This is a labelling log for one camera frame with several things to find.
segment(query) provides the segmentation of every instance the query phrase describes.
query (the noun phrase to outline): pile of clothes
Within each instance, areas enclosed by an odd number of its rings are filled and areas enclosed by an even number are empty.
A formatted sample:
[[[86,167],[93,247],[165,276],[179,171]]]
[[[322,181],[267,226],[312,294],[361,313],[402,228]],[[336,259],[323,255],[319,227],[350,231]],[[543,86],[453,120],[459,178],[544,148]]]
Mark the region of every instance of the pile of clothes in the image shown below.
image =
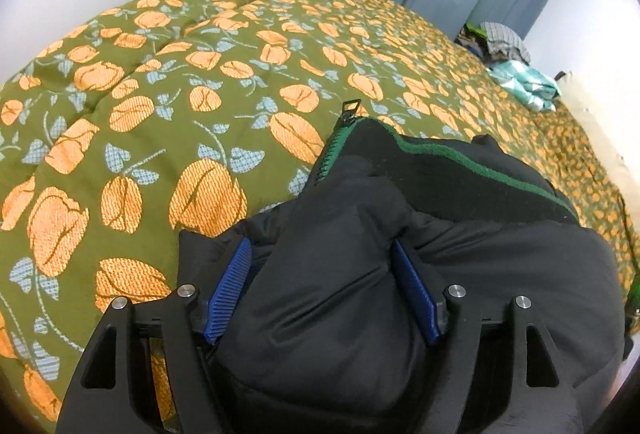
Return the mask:
[[[529,65],[529,51],[513,30],[497,22],[482,22],[480,27],[467,23],[456,43],[476,55],[489,75],[528,109],[556,110],[553,100],[560,96],[558,84]]]

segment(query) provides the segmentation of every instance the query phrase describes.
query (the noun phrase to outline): floral comforter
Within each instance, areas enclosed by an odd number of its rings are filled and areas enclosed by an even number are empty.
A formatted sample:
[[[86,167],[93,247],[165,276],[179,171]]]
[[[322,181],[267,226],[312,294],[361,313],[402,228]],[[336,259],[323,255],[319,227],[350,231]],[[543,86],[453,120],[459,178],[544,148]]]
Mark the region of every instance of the floral comforter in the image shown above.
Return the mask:
[[[295,197],[341,103],[413,136],[493,135],[609,240],[637,237],[562,107],[532,115],[389,0],[137,0],[72,30],[0,92],[0,369],[53,432],[101,313],[173,288],[177,234]],[[160,356],[163,418],[174,413]]]

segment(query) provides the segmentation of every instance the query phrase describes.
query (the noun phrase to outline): zipper pull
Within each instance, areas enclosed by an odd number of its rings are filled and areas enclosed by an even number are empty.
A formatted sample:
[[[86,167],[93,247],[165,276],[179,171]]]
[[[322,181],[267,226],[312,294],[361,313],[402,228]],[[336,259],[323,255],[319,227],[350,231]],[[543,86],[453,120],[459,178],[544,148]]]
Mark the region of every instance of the zipper pull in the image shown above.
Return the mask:
[[[334,130],[337,130],[338,128],[348,127],[354,121],[356,121],[356,112],[360,108],[361,103],[361,99],[351,99],[349,101],[345,101],[342,104],[342,112],[340,113],[340,117],[335,124]]]

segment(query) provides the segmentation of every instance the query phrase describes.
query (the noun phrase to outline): puffer jacket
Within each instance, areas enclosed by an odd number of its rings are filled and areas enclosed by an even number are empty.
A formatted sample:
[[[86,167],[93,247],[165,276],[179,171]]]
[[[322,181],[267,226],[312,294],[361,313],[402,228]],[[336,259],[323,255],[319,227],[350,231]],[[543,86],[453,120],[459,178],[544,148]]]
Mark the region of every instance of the puffer jacket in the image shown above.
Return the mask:
[[[585,428],[605,406],[624,345],[612,252],[491,137],[404,137],[343,112],[299,197],[214,239],[181,232],[178,283],[197,285],[238,235],[251,241],[252,266],[208,357],[238,433],[407,430],[447,348],[425,342],[399,289],[390,262],[398,239],[442,290],[464,287],[489,325],[526,295]],[[474,374],[495,394],[510,339],[487,331],[485,372]],[[499,406],[481,396],[476,412],[487,422]]]

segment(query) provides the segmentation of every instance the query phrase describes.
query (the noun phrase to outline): metal screw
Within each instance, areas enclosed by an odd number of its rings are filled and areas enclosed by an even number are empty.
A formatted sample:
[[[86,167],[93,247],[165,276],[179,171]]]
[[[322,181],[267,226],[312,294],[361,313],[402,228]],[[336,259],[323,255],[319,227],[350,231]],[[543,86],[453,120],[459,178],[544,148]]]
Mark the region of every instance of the metal screw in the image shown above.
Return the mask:
[[[466,289],[464,289],[460,284],[452,284],[449,286],[449,295],[455,297],[456,299],[460,299],[466,295]]]
[[[524,295],[520,295],[516,297],[516,305],[518,308],[529,309],[531,307],[531,300]]]
[[[113,309],[122,309],[127,305],[126,297],[116,297],[111,301],[111,307]]]
[[[190,297],[196,292],[196,288],[193,284],[183,284],[178,288],[179,297]]]

